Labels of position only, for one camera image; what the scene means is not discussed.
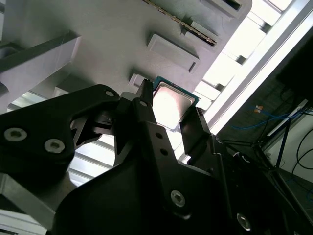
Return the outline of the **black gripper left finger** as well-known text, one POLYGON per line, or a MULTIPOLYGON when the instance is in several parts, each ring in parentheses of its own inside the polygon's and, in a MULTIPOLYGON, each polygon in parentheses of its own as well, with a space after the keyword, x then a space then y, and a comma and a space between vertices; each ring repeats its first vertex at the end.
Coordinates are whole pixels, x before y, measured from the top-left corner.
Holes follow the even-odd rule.
POLYGON ((95 85, 1 115, 0 170, 46 187, 65 174, 76 149, 102 134, 113 135, 116 166, 137 160, 164 208, 188 219, 179 164, 152 104, 153 84, 144 80, 132 100, 95 85))

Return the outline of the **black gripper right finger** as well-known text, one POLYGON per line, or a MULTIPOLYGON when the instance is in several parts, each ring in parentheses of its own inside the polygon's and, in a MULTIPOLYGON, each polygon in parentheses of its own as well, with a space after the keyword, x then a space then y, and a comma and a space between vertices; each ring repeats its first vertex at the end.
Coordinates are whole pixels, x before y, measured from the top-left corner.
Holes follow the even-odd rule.
POLYGON ((301 207, 277 170, 251 157, 229 154, 213 135, 201 109, 193 107, 180 123, 188 164, 209 174, 206 210, 216 235, 298 235, 301 207))

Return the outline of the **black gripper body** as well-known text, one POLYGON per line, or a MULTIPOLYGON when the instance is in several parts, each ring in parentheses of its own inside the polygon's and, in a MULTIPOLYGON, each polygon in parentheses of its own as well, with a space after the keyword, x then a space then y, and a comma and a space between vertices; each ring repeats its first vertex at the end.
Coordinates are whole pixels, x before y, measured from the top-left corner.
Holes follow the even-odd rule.
POLYGON ((231 223, 217 182, 179 164, 186 204, 184 220, 161 204, 152 178, 137 160, 123 163, 72 191, 58 207, 53 235, 227 235, 231 223))

